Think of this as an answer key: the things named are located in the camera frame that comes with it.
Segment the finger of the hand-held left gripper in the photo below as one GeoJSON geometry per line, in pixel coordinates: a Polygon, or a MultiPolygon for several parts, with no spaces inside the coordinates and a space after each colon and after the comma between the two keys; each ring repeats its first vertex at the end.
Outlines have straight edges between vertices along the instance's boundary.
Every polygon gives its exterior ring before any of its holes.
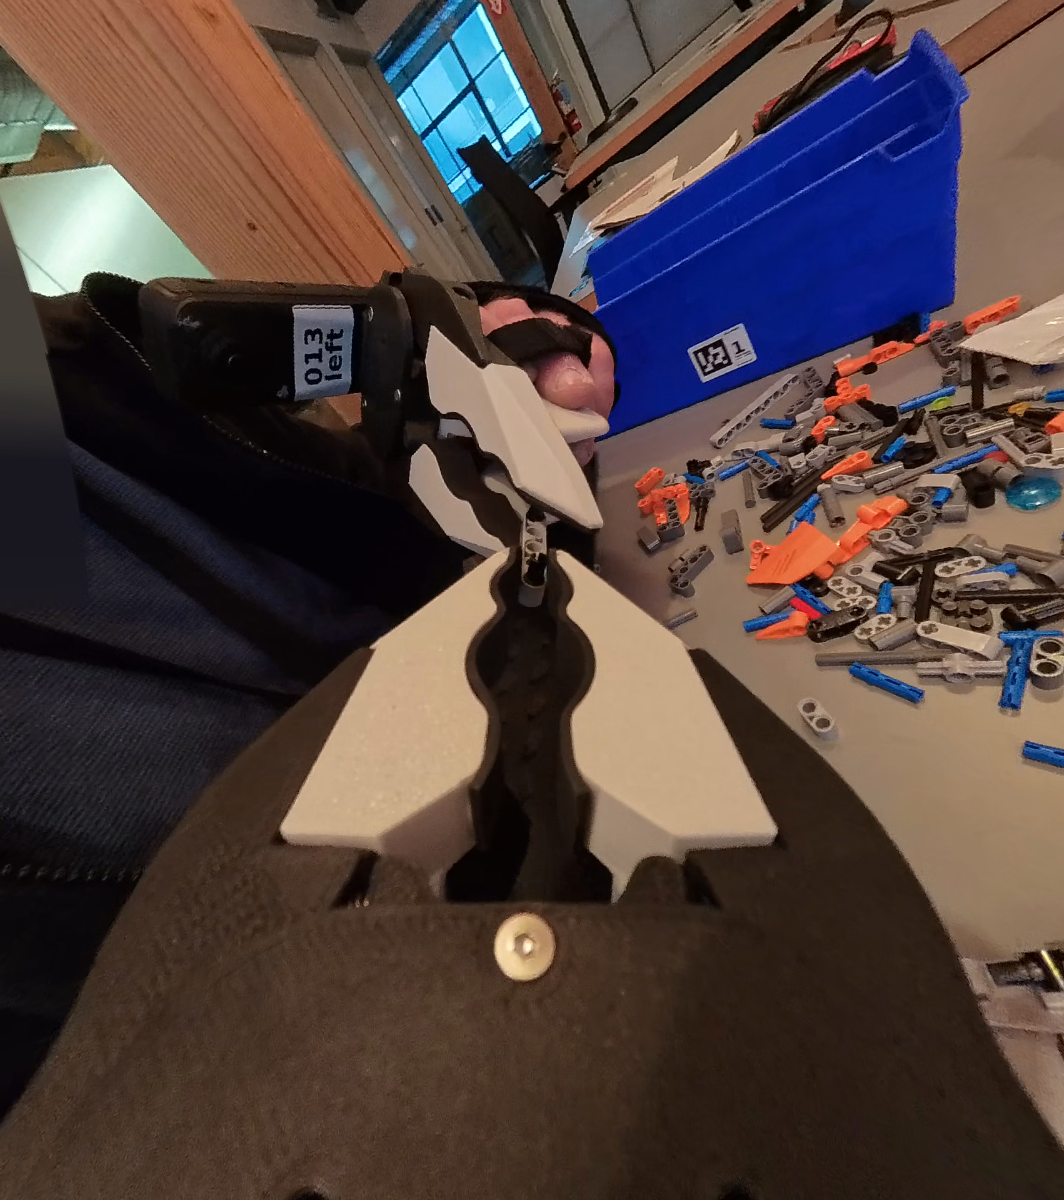
{"type": "Polygon", "coordinates": [[[472,504],[452,493],[431,445],[421,445],[411,457],[408,486],[434,524],[460,547],[475,555],[504,550],[504,544],[483,527],[472,504]]]}
{"type": "Polygon", "coordinates": [[[458,417],[526,501],[578,529],[601,529],[584,471],[522,368],[480,367],[436,327],[429,331],[424,363],[434,411],[458,417]]]}

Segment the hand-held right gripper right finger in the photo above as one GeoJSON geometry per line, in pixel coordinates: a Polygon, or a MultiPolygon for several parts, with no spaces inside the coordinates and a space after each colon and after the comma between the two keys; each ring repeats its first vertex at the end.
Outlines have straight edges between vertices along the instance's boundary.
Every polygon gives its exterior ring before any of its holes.
{"type": "Polygon", "coordinates": [[[747,763],[688,645],[566,552],[565,616],[593,666],[570,712],[575,766],[591,799],[584,850],[616,902],[650,858],[766,848],[778,838],[747,763]]]}

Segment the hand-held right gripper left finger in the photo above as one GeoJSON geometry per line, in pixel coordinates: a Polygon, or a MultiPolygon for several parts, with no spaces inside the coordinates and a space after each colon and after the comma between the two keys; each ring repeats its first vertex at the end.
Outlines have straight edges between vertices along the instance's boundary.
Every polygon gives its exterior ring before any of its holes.
{"type": "Polygon", "coordinates": [[[440,884],[476,841],[490,715],[467,652],[498,616],[496,553],[378,638],[282,822],[282,840],[398,858],[440,884]]]}

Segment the grey brick arm with pins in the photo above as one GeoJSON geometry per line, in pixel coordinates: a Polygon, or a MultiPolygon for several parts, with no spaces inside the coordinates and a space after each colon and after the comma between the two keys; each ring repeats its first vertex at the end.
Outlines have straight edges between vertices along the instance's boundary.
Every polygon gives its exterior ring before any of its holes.
{"type": "Polygon", "coordinates": [[[548,583],[548,517],[540,508],[530,506],[524,514],[519,552],[517,599],[524,607],[539,607],[548,583]]]}

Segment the blue plastic bin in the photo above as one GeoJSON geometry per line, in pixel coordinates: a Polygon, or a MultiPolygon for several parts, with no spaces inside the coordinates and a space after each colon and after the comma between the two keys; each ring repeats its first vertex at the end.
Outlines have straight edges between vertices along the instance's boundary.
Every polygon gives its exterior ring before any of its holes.
{"type": "Polygon", "coordinates": [[[968,97],[918,29],[593,247],[611,434],[950,306],[968,97]]]}

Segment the far wooden desk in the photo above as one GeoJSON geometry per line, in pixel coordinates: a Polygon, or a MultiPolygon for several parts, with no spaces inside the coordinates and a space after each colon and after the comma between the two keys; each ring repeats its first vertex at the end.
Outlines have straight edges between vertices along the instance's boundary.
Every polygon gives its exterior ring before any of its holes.
{"type": "Polygon", "coordinates": [[[820,8],[820,3],[769,2],[753,5],[748,13],[729,13],[630,95],[632,108],[612,116],[611,126],[581,151],[565,175],[563,188],[586,188],[622,157],[637,156],[637,146],[681,103],[737,69],[755,47],[771,51],[820,8]]]}

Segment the person's left hand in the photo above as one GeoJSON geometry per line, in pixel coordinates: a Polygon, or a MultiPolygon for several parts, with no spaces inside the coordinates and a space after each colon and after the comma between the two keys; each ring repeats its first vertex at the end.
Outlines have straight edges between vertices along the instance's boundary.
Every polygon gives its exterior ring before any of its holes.
{"type": "Polygon", "coordinates": [[[616,399],[616,360],[606,332],[591,313],[535,288],[496,290],[480,306],[481,329],[490,339],[506,326],[532,321],[566,329],[571,344],[580,344],[581,337],[588,342],[586,355],[571,349],[545,350],[532,357],[506,352],[512,362],[522,365],[540,398],[563,409],[586,409],[609,417],[616,399]]]}

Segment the black office chair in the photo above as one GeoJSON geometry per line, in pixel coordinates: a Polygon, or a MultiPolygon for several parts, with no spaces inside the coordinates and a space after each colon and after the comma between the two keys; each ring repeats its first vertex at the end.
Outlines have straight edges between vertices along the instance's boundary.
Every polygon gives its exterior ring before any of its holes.
{"type": "Polygon", "coordinates": [[[552,208],[524,183],[488,139],[462,146],[458,154],[480,187],[494,198],[535,250],[548,290],[565,252],[565,232],[552,208]]]}

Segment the wooden pillar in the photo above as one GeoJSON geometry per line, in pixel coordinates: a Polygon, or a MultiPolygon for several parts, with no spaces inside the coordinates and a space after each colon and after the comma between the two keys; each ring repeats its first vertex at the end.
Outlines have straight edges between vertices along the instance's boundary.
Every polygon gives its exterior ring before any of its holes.
{"type": "Polygon", "coordinates": [[[0,2],[0,46],[213,275],[411,265],[237,3],[0,2]]]}

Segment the loose papers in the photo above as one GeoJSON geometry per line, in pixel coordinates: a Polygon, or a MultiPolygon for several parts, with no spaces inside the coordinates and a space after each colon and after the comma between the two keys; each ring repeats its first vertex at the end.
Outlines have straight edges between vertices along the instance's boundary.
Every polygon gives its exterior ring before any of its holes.
{"type": "Polygon", "coordinates": [[[675,172],[678,160],[671,159],[665,167],[629,188],[619,200],[609,203],[589,223],[589,229],[594,234],[612,232],[648,216],[658,210],[661,203],[675,198],[678,193],[719,169],[737,151],[740,142],[742,134],[735,129],[732,136],[720,142],[714,152],[684,174],[675,172]]]}

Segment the pile of loose brick parts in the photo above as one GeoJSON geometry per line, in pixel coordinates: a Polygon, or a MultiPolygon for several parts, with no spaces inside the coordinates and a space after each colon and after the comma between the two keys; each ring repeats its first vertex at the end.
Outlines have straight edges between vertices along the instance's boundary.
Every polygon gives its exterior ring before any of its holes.
{"type": "Polygon", "coordinates": [[[1000,684],[1020,712],[1030,686],[1064,684],[1064,530],[1053,548],[989,540],[968,524],[1005,503],[1036,514],[1064,498],[1064,385],[1005,395],[1010,368],[961,344],[1020,316],[1020,295],[958,321],[917,318],[828,372],[791,370],[711,434],[681,470],[635,481],[639,545],[661,552],[704,530],[720,486],[727,557],[760,596],[743,632],[832,650],[822,668],[904,702],[922,681],[1000,684]]]}

